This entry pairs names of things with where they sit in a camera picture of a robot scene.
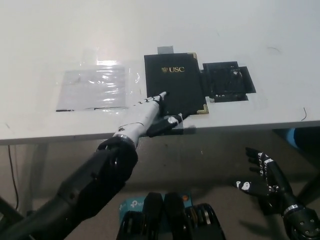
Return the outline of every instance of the white table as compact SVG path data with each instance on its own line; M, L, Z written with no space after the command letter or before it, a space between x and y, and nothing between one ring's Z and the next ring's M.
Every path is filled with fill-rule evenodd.
M319 13L318 0L2 0L0 144L109 137L125 111L54 112L63 72L93 50L140 63L143 83L144 55L171 45L200 66L238 61L256 88L208 103L186 132L320 125Z

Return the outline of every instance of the cable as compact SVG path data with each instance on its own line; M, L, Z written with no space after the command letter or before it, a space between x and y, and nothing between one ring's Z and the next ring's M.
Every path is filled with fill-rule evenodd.
M17 189L17 185L16 185L16 180L15 180L14 166L13 166L13 164L12 164L12 157L11 157L10 145L8 145L8 155L9 155L9 161L10 161L12 182L13 182L14 192L15 192L15 198L16 198L15 210L18 210L18 207L19 207L19 194L18 194L18 189Z

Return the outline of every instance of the clear plastic bag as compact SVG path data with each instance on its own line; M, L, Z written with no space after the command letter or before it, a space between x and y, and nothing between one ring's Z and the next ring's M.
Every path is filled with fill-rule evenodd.
M141 86L143 61L96 61L64 73L56 110L91 111L127 109L145 98Z

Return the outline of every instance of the robotic arm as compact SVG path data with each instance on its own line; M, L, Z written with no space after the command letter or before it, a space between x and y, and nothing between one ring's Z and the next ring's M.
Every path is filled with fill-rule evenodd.
M262 182L236 181L234 186L257 197L265 215L280 214L290 240L320 240L320 221L317 213L307 208L293 194L292 188L279 165L262 151L246 148L249 162L257 167Z
M157 136L188 115L164 118L166 92L130 107L113 137L69 176L56 196L29 217L0 234L0 240L63 240L82 221L95 216L126 184L138 161L142 136Z

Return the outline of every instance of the white robotic finger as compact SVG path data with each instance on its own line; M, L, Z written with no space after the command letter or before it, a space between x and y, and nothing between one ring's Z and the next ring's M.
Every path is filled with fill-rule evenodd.
M136 148L139 137L144 136L158 116L166 92L157 96L146 98L130 107L127 114L113 136L119 136L130 140Z

